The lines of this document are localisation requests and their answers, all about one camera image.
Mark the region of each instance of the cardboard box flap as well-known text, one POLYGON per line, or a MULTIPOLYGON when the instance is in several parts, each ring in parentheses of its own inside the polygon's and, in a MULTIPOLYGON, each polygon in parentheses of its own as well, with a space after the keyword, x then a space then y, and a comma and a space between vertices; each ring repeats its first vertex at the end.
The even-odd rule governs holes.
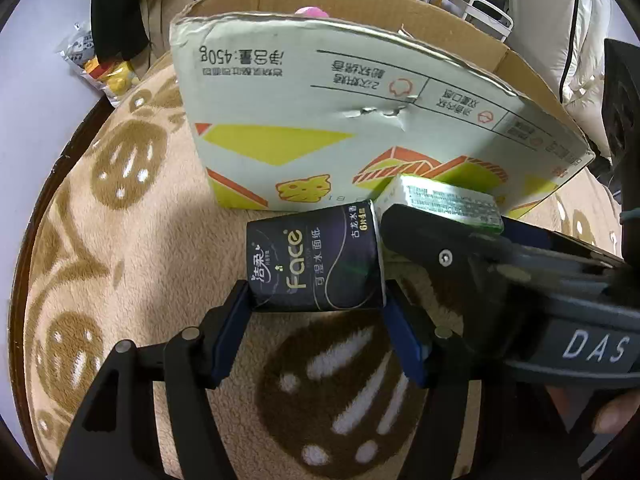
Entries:
POLYGON ((494 74, 514 87, 517 91, 527 95, 543 110, 571 128, 576 135, 583 138, 586 142, 584 133, 566 111, 564 111, 560 101, 553 94, 549 86, 519 54, 513 50, 507 50, 494 71, 494 74))
POLYGON ((176 20, 185 16, 213 16, 225 12, 260 10, 288 12, 316 6, 332 18, 372 25, 390 32, 401 27, 415 39, 446 50, 494 72, 508 48, 473 25, 439 7, 419 0, 197 0, 176 20))
MULTIPOLYGON (((382 28, 235 12, 183 16, 170 43, 223 205, 357 202, 402 173, 490 193, 519 214, 593 156, 581 135, 495 74, 382 28)), ((506 59, 511 75, 530 70, 506 59)))

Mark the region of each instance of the plastic bag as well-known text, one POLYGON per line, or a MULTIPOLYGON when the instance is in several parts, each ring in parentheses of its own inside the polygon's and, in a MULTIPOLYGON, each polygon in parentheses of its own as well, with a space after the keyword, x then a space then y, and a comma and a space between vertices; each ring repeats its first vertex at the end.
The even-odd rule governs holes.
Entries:
POLYGON ((111 105, 116 107, 122 97, 140 83, 140 79, 129 61, 117 59, 98 63, 91 28, 85 23, 76 23, 75 27, 76 31, 60 43, 57 52, 74 72, 104 92, 111 105))

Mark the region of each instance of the orange graphic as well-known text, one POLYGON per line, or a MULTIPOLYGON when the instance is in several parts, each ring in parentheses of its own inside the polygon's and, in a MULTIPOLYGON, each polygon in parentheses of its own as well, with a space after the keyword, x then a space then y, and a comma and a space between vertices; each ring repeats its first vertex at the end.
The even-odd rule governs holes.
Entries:
POLYGON ((202 135, 211 126, 210 123, 193 123, 193 125, 196 127, 198 135, 202 135))
POLYGON ((227 177, 207 168, 210 177, 210 186, 216 194, 218 203, 224 207, 234 207, 240 209, 266 209, 269 202, 247 188, 240 186, 237 182, 229 180, 227 177))
POLYGON ((280 198, 288 202, 320 202, 331 191, 330 176, 324 174, 281 182, 276 184, 276 190, 280 198))
POLYGON ((480 112, 478 114, 478 121, 482 124, 490 123, 494 120, 494 113, 489 110, 485 110, 484 112, 480 112))
POLYGON ((563 178, 567 176, 568 171, 563 168, 562 166, 558 166, 556 168, 553 168, 553 170, 551 171, 551 174, 553 176, 556 176, 558 178, 563 178))
POLYGON ((535 206, 537 206, 540 202, 542 202, 542 200, 536 200, 535 202, 529 202, 519 205, 511 209, 505 216, 507 218, 513 218, 514 220, 517 220, 518 218, 535 208, 535 206))
POLYGON ((403 95, 409 95, 411 90, 414 89, 414 84, 410 79, 399 77, 389 83, 389 93, 396 97, 402 97, 403 95))
POLYGON ((509 178, 497 164, 472 156, 460 155, 442 164, 430 156, 394 146, 360 170, 353 177, 353 184, 371 190, 375 198, 397 174, 432 178, 480 192, 490 192, 509 178))

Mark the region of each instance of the finger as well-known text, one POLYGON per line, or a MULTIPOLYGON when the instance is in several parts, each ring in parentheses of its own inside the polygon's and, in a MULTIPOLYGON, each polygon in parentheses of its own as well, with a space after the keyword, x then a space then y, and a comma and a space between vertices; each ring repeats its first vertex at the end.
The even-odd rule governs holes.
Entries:
POLYGON ((640 406, 640 390, 627 392, 604 406, 593 422, 593 433, 618 433, 640 406))

